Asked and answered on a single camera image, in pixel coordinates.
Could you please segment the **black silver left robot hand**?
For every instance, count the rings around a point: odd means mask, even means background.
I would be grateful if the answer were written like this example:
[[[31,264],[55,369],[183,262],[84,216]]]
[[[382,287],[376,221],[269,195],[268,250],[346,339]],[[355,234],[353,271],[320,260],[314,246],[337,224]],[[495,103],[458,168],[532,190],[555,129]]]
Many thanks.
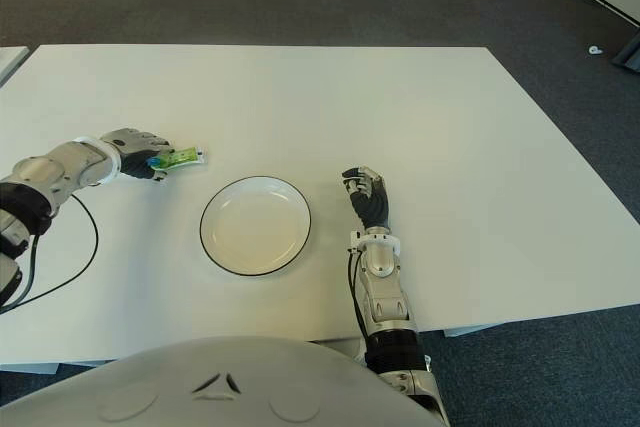
[[[136,179],[160,181],[166,174],[152,169],[147,161],[174,151],[169,141],[150,132],[133,128],[111,131],[101,137],[120,154],[122,174]]]

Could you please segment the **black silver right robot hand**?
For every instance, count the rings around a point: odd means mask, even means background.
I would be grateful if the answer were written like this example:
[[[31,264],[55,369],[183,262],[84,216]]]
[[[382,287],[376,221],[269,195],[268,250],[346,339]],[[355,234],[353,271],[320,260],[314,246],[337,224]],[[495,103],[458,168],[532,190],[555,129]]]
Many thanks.
[[[389,228],[389,201],[384,178],[369,167],[359,166],[342,173],[351,205],[365,229]]]

